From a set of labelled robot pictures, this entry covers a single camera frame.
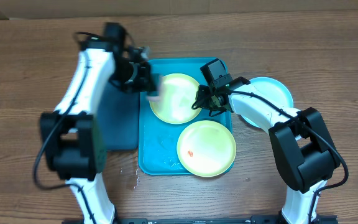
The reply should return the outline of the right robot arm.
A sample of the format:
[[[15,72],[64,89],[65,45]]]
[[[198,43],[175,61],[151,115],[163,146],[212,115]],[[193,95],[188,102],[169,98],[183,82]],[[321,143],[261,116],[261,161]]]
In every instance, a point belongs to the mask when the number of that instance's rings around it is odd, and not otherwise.
[[[198,88],[194,109],[209,110],[210,116],[227,111],[241,115],[270,138],[275,164],[287,185],[286,201],[279,223],[321,223],[316,206],[321,192],[341,186],[327,181],[344,159],[334,147],[320,112],[285,106],[261,92],[251,81],[233,79],[216,58],[201,68],[206,84]]]

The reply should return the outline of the light blue plate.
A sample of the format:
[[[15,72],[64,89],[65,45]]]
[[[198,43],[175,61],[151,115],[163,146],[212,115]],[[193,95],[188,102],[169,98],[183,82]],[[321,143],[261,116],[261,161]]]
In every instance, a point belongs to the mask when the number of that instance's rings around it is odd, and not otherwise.
[[[253,78],[248,85],[242,85],[236,90],[238,94],[233,93],[229,96],[233,112],[265,132],[278,122],[288,121],[288,118],[258,99],[258,96],[271,102],[277,108],[283,109],[291,116],[296,116],[298,111],[294,107],[292,95],[287,87],[273,78]]]

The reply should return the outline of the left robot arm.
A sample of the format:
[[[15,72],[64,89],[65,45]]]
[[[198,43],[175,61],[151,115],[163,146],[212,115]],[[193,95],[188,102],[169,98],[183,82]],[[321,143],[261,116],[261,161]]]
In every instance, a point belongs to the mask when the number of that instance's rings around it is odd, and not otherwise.
[[[84,223],[113,223],[116,209],[102,172],[107,152],[130,149],[139,139],[140,94],[159,98],[147,47],[136,47],[122,25],[108,22],[101,35],[75,32],[78,64],[64,97],[40,116],[38,159],[69,187]]]

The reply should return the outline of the green brown sponge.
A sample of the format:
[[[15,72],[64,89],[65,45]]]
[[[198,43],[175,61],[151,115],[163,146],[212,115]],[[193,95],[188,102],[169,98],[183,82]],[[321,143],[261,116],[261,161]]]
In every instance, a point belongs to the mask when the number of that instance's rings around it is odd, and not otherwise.
[[[161,95],[155,95],[155,96],[151,96],[151,95],[147,95],[146,98],[150,101],[150,102],[158,102],[162,99]]]

